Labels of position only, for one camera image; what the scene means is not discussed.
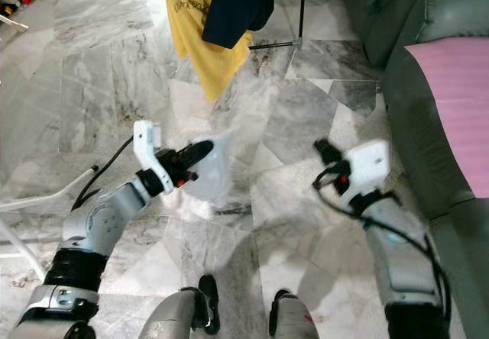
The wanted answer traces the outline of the robot left leg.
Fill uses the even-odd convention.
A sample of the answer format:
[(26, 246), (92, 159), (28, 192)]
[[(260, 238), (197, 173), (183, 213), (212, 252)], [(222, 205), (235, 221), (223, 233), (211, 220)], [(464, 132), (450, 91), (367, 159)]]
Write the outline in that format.
[(161, 301), (138, 339), (189, 339), (193, 330), (214, 335), (221, 327), (218, 303), (214, 276), (203, 275), (196, 287), (184, 287)]

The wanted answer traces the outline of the beige plastic high chair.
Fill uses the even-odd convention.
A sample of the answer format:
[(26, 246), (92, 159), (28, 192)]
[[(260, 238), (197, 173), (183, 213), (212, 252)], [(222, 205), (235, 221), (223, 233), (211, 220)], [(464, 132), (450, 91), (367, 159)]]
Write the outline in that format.
[(10, 19), (8, 17), (5, 17), (4, 15), (0, 15), (0, 21), (3, 24), (9, 25), (15, 29), (15, 31), (24, 33), (27, 32), (29, 27), (25, 24), (20, 24), (20, 22), (14, 21), (14, 19)]

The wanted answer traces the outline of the pink blanket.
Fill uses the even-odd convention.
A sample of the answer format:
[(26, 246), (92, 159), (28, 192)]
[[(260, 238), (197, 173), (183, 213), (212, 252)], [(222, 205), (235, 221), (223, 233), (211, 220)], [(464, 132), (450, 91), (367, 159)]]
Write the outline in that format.
[(449, 146), (475, 197), (489, 197), (489, 37), (406, 46), (429, 84)]

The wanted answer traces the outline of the navy garment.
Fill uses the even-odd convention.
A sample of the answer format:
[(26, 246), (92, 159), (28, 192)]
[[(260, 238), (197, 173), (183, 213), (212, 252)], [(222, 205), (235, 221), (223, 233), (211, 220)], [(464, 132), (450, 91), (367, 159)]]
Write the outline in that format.
[(211, 0), (202, 39), (234, 48), (245, 32), (263, 28), (273, 11), (274, 0)]

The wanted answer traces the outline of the yellow shirt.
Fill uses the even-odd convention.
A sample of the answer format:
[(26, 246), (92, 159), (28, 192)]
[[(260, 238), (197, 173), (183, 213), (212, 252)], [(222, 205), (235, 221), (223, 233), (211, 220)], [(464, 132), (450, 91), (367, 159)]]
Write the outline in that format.
[(167, 17), (178, 59), (189, 57), (206, 98), (222, 95), (248, 56), (252, 31), (234, 39), (231, 48), (203, 39), (211, 0), (167, 0)]

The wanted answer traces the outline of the leather sofa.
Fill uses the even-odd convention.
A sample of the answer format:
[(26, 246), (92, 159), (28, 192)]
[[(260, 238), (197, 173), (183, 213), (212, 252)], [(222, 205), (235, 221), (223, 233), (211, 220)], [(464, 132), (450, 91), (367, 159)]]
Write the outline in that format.
[(489, 0), (343, 0), (364, 52), (382, 69), (393, 145), (429, 221), (468, 339), (489, 339), (489, 197), (475, 197), (449, 146), (425, 74), (406, 50), (489, 37)]

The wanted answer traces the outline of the pale blue folding table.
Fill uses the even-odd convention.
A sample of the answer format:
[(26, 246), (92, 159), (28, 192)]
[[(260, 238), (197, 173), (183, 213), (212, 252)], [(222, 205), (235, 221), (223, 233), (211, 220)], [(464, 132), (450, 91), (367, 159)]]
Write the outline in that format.
[[(58, 190), (58, 192), (54, 192), (53, 195), (42, 195), (35, 197), (24, 197), (23, 199), (11, 199), (6, 202), (0, 202), (0, 212), (14, 212), (17, 210), (21, 210), (28, 207), (34, 207), (38, 205), (48, 205), (53, 202), (58, 202), (59, 199), (66, 197), (69, 195), (69, 192), (72, 188), (76, 188), (84, 179), (93, 177), (98, 171), (100, 167), (97, 165), (91, 166), (83, 174), (80, 174), (77, 178), (75, 178), (72, 182), (67, 183), (62, 189)], [(27, 245), (25, 245), (24, 241), (21, 240), (10, 228), (9, 224), (6, 221), (0, 220), (0, 241), (1, 242), (9, 242), (11, 245), (14, 245), (14, 248), (17, 248), (17, 253), (14, 254), (1, 254), (1, 258), (9, 258), (9, 257), (21, 257), (27, 260), (31, 269), (34, 270), (35, 276), (38, 277), (39, 280), (45, 279), (46, 270), (42, 263), (40, 263), (34, 251), (31, 250)]]

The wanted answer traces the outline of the thin white garment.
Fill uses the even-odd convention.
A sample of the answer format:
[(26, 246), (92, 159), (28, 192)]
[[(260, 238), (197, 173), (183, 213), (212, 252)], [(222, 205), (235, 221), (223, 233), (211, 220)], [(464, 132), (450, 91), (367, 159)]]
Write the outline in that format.
[(188, 215), (195, 218), (212, 219), (214, 210), (229, 200), (233, 186), (232, 150), (233, 131), (227, 130), (217, 134), (203, 134), (192, 143), (212, 144), (212, 150), (202, 161), (192, 168), (199, 176), (196, 181), (188, 182), (183, 188), (183, 206)]

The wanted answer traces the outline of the robot right leg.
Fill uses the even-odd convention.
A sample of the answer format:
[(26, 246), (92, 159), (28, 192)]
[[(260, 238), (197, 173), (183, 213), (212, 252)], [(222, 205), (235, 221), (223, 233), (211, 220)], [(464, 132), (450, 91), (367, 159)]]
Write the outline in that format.
[(320, 339), (306, 305), (284, 288), (272, 301), (268, 331), (273, 339)]

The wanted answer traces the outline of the robot leg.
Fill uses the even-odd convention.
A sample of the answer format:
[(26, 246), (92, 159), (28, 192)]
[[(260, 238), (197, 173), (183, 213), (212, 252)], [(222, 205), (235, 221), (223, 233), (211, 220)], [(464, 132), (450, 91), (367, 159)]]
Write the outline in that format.
[(196, 287), (184, 287), (161, 301), (138, 339), (189, 339), (193, 330), (214, 335), (221, 327), (218, 303), (214, 276), (203, 275)]
[(320, 339), (306, 305), (284, 288), (272, 301), (268, 331), (273, 339)]

